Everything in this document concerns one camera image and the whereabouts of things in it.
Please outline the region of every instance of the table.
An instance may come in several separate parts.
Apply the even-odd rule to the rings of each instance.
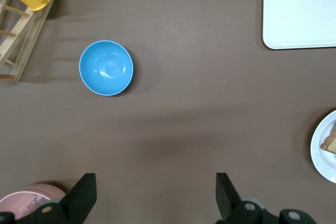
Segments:
[[[274,215],[334,223],[335,184],[309,149],[335,109],[336,50],[268,49],[262,1],[55,0],[20,83],[0,86],[0,197],[95,172],[86,223],[211,224],[226,172]],[[134,61],[117,97],[79,77],[82,51],[101,39]]]

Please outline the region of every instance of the bowl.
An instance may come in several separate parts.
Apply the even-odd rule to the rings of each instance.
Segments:
[[[116,95],[124,91],[133,77],[130,54],[120,44],[110,40],[92,43],[79,60],[82,81],[99,95]]]

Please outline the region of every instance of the dish rack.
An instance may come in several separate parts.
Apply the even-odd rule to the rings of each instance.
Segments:
[[[0,35],[6,36],[0,45],[0,70],[4,67],[4,64],[11,65],[9,74],[0,74],[0,83],[19,81],[54,2],[54,0],[50,0],[46,7],[36,12],[28,8],[23,12],[11,7],[11,1],[12,0],[0,0],[0,26],[7,12],[16,13],[21,15],[21,17],[11,31],[0,30]]]

